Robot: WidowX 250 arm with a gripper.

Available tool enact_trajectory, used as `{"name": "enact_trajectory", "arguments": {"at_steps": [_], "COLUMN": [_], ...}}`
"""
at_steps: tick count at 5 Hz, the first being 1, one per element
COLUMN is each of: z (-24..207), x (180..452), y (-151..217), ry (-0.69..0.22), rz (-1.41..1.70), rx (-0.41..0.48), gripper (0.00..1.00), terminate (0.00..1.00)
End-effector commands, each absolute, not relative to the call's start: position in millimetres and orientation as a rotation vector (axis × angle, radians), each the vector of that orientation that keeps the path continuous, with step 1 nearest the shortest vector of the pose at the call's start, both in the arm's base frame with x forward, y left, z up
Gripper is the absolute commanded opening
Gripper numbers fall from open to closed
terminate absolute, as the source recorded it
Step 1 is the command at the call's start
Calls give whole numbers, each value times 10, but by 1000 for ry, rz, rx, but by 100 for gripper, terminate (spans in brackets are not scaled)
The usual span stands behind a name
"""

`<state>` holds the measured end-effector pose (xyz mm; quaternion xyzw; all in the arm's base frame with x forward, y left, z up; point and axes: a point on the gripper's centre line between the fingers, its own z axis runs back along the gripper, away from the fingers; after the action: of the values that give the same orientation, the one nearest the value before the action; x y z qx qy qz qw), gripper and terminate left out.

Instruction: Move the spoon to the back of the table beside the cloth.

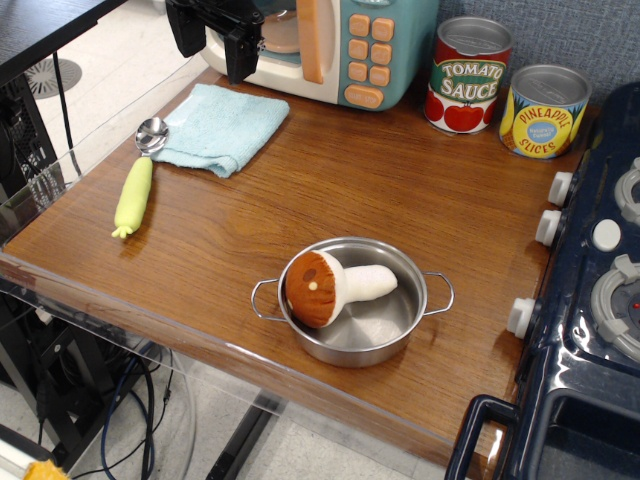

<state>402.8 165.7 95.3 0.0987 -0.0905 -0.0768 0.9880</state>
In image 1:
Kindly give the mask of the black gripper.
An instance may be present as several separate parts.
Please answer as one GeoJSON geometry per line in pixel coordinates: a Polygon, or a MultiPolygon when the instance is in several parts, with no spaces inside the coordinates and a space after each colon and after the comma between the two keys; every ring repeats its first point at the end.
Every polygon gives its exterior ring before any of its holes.
{"type": "Polygon", "coordinates": [[[216,31],[232,30],[224,37],[229,82],[240,84],[256,72],[264,15],[253,1],[166,1],[166,13],[183,57],[192,57],[206,46],[205,26],[216,31]]]}

